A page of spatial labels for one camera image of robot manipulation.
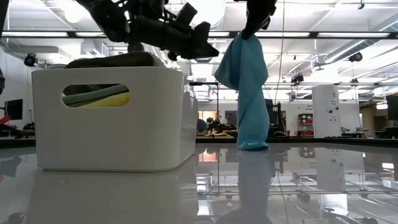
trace light blue cloth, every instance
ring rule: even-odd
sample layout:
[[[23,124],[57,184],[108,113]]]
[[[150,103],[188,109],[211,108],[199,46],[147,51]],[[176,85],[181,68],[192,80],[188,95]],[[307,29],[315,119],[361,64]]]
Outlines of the light blue cloth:
[[[239,148],[267,149],[269,117],[262,85],[268,78],[268,71],[259,39],[252,35],[243,40],[240,33],[225,52],[215,78],[228,88],[239,91]]]

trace glossy table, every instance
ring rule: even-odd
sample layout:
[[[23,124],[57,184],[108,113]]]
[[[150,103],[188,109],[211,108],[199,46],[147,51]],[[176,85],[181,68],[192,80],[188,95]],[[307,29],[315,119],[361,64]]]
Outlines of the glossy table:
[[[398,153],[384,150],[197,144],[177,169],[138,174],[45,171],[34,147],[2,149],[0,223],[398,223]]]

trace ceiling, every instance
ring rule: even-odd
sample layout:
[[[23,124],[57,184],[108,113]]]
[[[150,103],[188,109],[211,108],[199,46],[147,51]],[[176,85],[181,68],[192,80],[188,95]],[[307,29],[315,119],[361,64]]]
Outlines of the ceiling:
[[[11,0],[6,29],[9,30],[74,30],[101,31],[90,15],[73,0]],[[242,30],[246,23],[246,5],[232,0],[170,0],[167,6],[177,13],[185,2],[190,2],[198,9],[194,23],[208,21],[216,30]],[[359,10],[360,0],[278,0],[277,10],[272,17],[268,30],[288,31],[339,31],[339,32],[367,32],[380,31],[391,22],[398,21],[398,0],[365,1],[365,7]],[[81,18],[72,18],[72,14],[79,14]],[[10,47],[15,46],[54,46],[65,52],[69,57],[63,57],[64,63],[80,58],[83,39],[9,39]],[[86,40],[95,45],[106,44],[110,54],[125,52],[124,43],[113,43],[106,39]],[[231,39],[212,39],[216,48],[225,52]],[[291,76],[297,73],[304,75],[304,82],[349,82],[353,77],[360,83],[395,82],[398,77],[397,54],[398,41],[382,40],[362,49],[363,60],[349,62],[339,60],[317,70],[314,62],[322,62],[322,57],[345,45],[358,43],[359,40],[337,39],[261,39],[264,58],[269,72],[267,82],[290,82]],[[165,61],[170,61],[158,49],[154,52]],[[177,65],[182,72],[187,73],[194,80],[212,82],[213,73],[221,61],[222,54],[214,58],[211,63],[195,63],[179,60]],[[376,86],[358,87],[359,94],[372,92]]]

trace person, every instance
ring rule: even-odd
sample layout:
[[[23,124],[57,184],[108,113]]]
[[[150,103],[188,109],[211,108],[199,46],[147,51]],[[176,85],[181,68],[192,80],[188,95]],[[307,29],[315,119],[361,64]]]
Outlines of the person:
[[[204,136],[207,134],[207,123],[206,121],[199,119],[198,114],[198,122],[197,122],[197,136]]]

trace black camera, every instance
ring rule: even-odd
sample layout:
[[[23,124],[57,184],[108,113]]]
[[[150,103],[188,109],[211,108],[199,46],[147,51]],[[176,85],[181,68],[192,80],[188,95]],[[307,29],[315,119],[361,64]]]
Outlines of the black camera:
[[[24,60],[24,64],[28,67],[36,67],[38,62],[35,53],[28,53]]]

